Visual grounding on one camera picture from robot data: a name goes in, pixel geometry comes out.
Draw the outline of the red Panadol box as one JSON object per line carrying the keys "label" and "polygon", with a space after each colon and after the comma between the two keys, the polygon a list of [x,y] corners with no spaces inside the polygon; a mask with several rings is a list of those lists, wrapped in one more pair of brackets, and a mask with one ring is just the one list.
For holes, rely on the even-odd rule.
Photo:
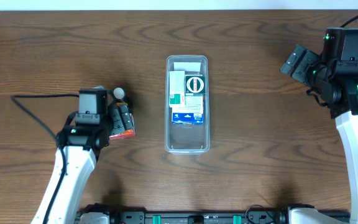
{"label": "red Panadol box", "polygon": [[129,114],[132,121],[132,128],[131,129],[125,129],[124,125],[122,123],[121,119],[115,119],[113,121],[113,129],[111,131],[110,140],[117,140],[117,139],[125,139],[125,138],[131,138],[136,135],[135,132],[135,121],[134,116],[132,113]]}

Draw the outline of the dark syrup bottle white cap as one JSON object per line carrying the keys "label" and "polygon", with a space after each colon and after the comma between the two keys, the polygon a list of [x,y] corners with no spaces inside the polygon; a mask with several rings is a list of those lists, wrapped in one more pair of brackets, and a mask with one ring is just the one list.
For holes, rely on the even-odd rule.
{"label": "dark syrup bottle white cap", "polygon": [[127,96],[126,92],[122,88],[115,88],[113,90],[113,97],[117,106],[126,105],[129,108],[132,107],[132,100]]}

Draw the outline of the white and green box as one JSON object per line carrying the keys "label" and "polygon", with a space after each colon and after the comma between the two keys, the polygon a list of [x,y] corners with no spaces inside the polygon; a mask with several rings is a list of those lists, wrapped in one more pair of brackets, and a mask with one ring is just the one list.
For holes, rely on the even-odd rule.
{"label": "white and green box", "polygon": [[169,106],[171,108],[185,105],[185,72],[169,72]]}

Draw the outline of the long blue box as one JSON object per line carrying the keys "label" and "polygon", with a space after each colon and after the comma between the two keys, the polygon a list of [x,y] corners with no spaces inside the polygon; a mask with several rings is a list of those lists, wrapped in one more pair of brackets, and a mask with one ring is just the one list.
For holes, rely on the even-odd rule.
{"label": "long blue box", "polygon": [[203,124],[204,97],[185,96],[185,105],[172,108],[173,124]]}

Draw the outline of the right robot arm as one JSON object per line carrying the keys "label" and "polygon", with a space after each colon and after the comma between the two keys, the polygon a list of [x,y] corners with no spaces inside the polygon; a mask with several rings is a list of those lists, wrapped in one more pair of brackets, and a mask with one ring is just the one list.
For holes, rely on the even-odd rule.
{"label": "right robot arm", "polygon": [[358,223],[358,45],[318,55],[297,45],[280,71],[308,86],[330,110],[341,137],[351,190],[350,223]]}

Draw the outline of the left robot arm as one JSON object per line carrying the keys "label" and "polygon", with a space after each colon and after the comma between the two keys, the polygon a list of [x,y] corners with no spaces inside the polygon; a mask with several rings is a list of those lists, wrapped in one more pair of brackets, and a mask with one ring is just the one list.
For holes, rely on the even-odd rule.
{"label": "left robot arm", "polygon": [[59,146],[55,167],[32,224],[36,223],[110,223],[102,205],[91,205],[77,212],[86,182],[96,167],[99,149],[83,143]]}

